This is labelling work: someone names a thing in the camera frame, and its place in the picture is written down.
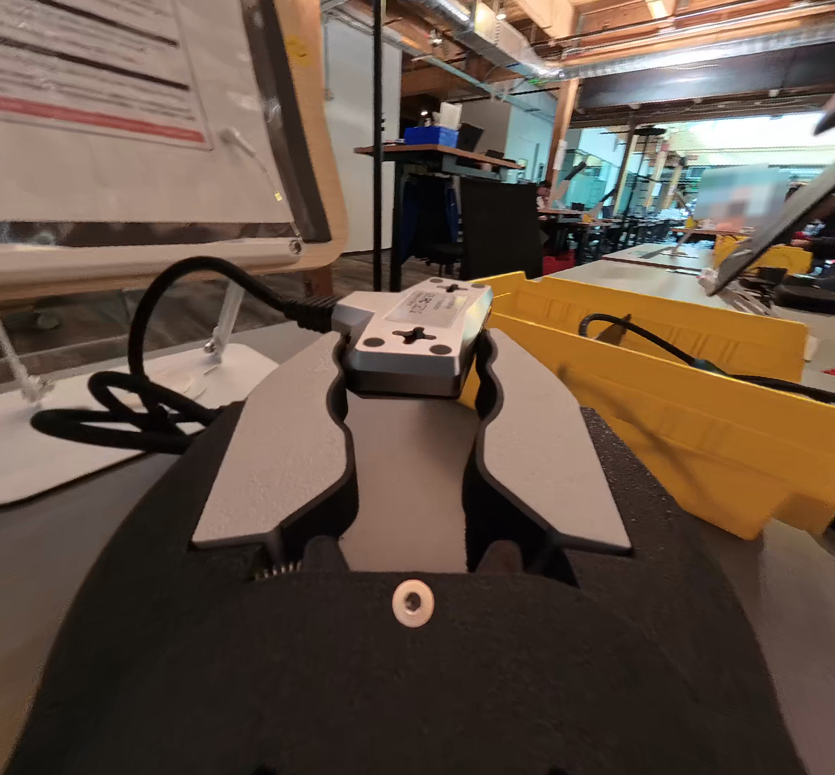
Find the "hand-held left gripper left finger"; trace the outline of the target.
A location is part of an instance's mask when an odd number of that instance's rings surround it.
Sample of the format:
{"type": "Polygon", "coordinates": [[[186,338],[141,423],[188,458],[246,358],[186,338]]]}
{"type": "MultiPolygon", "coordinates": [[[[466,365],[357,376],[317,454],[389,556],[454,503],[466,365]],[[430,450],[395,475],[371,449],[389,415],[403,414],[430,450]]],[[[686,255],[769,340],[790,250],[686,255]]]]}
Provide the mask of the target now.
{"type": "Polygon", "coordinates": [[[341,538],[359,509],[342,337],[321,336],[245,400],[192,543],[304,551],[341,538]]]}

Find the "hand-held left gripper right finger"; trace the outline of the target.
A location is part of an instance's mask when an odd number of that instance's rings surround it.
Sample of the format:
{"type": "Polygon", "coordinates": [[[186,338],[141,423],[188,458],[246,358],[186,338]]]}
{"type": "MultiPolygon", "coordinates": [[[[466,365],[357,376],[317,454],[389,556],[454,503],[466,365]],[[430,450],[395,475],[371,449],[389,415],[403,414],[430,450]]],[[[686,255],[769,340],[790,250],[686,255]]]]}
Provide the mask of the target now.
{"type": "Polygon", "coordinates": [[[475,352],[478,427],[464,469],[465,551],[499,540],[523,557],[633,549],[574,394],[505,332],[475,352]]]}

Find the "yellow plastic bin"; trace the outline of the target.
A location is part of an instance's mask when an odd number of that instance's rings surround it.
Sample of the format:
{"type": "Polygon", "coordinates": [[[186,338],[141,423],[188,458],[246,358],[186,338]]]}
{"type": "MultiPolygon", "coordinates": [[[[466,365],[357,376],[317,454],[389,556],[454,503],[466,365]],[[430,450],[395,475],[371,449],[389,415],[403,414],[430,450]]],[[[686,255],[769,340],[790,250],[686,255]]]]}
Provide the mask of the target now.
{"type": "Polygon", "coordinates": [[[627,331],[595,340],[603,313],[725,373],[800,383],[808,327],[522,271],[481,279],[489,327],[508,334],[592,408],[680,507],[744,540],[773,519],[820,534],[834,516],[833,405],[688,367],[627,331]]]}
{"type": "MultiPolygon", "coordinates": [[[[742,236],[720,236],[715,238],[712,253],[712,268],[717,270],[739,246],[748,239],[742,236]]],[[[760,268],[784,269],[788,273],[805,275],[812,268],[812,254],[802,248],[788,245],[769,247],[743,272],[754,275],[760,268]]]]}

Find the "white sign stand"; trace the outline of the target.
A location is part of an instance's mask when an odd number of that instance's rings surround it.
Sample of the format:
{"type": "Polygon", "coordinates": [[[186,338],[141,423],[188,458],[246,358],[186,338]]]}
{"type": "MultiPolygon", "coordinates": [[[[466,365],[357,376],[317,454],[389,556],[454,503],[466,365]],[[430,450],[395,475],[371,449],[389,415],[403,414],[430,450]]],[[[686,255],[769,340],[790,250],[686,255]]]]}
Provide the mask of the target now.
{"type": "MultiPolygon", "coordinates": [[[[150,381],[196,404],[217,408],[245,398],[277,363],[250,347],[231,342],[245,293],[228,284],[208,342],[164,356],[147,357],[150,381]]],[[[1,502],[8,506],[136,457],[128,449],[75,444],[40,434],[31,417],[49,408],[99,410],[89,393],[92,366],[57,379],[27,375],[2,331],[3,349],[13,356],[15,382],[1,395],[1,502]]]]}

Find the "grey board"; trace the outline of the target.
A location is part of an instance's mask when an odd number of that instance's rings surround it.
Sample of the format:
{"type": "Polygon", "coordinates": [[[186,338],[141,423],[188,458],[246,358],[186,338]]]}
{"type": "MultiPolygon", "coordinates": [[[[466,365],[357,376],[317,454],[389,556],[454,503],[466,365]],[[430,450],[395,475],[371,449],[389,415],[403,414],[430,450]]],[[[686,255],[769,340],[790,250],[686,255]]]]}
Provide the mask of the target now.
{"type": "Polygon", "coordinates": [[[713,297],[724,291],[781,238],[806,227],[823,208],[833,206],[834,164],[788,197],[754,233],[733,248],[715,268],[713,276],[704,277],[705,294],[713,297]]]}

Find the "framed instruction sign board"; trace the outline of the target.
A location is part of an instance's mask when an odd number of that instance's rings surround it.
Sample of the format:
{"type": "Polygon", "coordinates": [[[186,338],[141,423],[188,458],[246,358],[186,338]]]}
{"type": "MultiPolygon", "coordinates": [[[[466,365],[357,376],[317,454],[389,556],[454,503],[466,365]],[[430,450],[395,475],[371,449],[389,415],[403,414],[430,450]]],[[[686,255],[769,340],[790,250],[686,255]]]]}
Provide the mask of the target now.
{"type": "Polygon", "coordinates": [[[319,0],[2,0],[2,299],[189,256],[316,271],[349,216],[319,0]]]}

